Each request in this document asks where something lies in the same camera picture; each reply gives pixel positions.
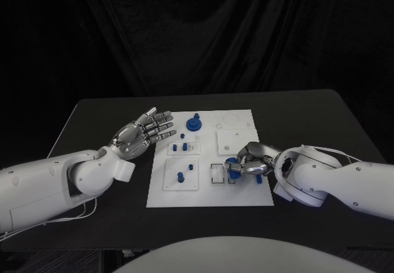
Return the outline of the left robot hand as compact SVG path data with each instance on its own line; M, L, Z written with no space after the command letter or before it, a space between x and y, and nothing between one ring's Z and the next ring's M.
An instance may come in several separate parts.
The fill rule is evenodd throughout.
M120 159L129 161L138 158L153 144L177 135L177 130L171 129L172 120L172 112L159 113L153 107L119 130L109 148Z

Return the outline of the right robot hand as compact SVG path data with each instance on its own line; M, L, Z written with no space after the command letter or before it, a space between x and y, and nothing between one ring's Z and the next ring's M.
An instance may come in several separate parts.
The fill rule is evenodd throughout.
M236 162L227 160L224 166L230 171L267 176L275 170L282 152L270 145L249 142L237 154Z

